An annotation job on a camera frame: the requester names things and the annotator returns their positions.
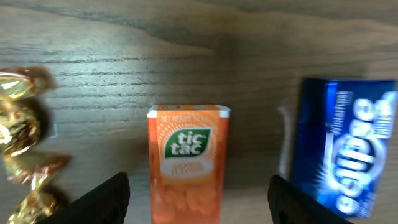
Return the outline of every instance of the orange tic tac container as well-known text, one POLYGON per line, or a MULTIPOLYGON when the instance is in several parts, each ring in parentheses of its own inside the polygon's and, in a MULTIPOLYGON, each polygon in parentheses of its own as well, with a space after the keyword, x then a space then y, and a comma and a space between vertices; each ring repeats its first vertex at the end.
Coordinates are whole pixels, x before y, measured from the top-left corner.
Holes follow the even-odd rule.
POLYGON ((230 109, 155 105, 148 112, 152 224, 217 224, 230 109))

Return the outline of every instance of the wood grain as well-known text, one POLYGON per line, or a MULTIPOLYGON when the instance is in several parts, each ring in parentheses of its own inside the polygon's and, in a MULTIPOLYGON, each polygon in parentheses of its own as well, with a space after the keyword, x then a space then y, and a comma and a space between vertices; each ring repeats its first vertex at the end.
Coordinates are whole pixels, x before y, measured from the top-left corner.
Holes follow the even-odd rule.
MULTIPOLYGON (((0 67, 44 64, 57 136, 74 156, 57 184, 76 199, 131 176, 126 223, 150 223, 146 112, 155 103, 230 106, 222 223, 271 223, 269 177, 289 169, 304 76, 398 78, 393 0, 0 0, 0 67)), ((398 220, 398 131, 373 216, 398 220)), ((28 189, 0 172, 0 220, 28 189)))

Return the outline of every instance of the gold wrapped candy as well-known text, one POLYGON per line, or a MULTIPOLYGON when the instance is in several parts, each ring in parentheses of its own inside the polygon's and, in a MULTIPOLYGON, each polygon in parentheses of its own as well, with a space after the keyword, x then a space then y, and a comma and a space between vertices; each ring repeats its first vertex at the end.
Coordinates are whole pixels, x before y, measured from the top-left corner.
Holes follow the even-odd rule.
POLYGON ((0 151, 8 180, 30 185, 31 193, 15 208, 8 224, 35 224, 60 206, 44 189, 68 163, 69 156, 29 150, 40 138, 40 121, 21 99, 51 87, 43 67, 11 67, 0 70, 0 151))

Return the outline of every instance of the tic tac box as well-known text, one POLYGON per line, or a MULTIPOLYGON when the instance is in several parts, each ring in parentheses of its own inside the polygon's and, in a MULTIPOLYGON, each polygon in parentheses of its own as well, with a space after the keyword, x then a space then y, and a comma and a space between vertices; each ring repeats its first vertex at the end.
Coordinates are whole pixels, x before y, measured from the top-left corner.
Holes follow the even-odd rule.
POLYGON ((229 111, 219 105, 149 110, 152 224, 219 224, 229 111))
POLYGON ((394 80, 304 80, 291 183, 341 217, 369 217, 396 98, 394 80))

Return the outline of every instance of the blue box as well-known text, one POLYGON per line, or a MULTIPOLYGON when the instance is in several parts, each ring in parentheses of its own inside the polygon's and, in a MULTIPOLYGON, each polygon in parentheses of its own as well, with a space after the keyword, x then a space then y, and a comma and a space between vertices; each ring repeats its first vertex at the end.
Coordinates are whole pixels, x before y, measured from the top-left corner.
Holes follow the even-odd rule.
POLYGON ((304 80, 291 183, 343 218, 369 217, 396 99, 394 80, 304 80))

